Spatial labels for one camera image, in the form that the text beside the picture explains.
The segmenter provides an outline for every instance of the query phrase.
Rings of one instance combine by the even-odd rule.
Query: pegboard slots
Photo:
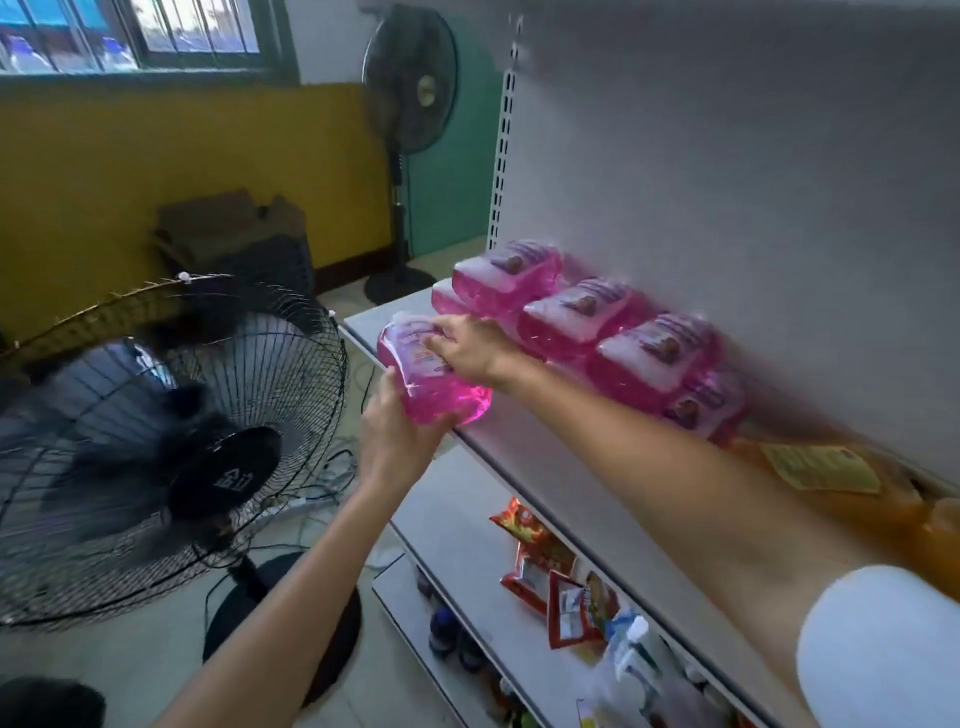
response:
[[[517,23],[516,34],[519,38],[522,20]],[[516,88],[516,59],[519,46],[514,42],[510,50],[511,68],[503,74],[503,105],[500,107],[500,124],[497,128],[496,161],[493,173],[493,190],[490,203],[490,228],[487,236],[487,250],[495,248],[500,225],[500,208],[503,204],[503,190],[507,180],[507,151],[510,149],[510,125],[514,114],[514,89]]]

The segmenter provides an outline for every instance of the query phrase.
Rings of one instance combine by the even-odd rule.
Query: orange bottle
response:
[[[820,512],[884,541],[899,542],[924,522],[928,507],[912,474],[867,448],[738,438],[729,450],[795,488]]]
[[[944,594],[960,601],[960,498],[936,501],[912,542],[917,573]]]

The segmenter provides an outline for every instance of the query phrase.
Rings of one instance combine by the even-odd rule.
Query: plastic bag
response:
[[[515,497],[505,511],[490,520],[526,545],[526,552],[548,570],[569,574],[576,558],[573,551],[543,525],[533,512]]]

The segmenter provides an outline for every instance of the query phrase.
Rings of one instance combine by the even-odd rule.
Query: white wall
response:
[[[359,83],[376,18],[356,0],[287,0],[304,84]]]
[[[560,20],[524,24],[499,239],[706,315],[755,391],[960,483],[958,18]]]

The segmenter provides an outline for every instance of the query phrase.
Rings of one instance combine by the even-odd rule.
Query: right hand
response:
[[[526,358],[493,319],[437,316],[433,322],[444,335],[428,336],[424,346],[473,384],[500,389],[516,371],[516,364]]]

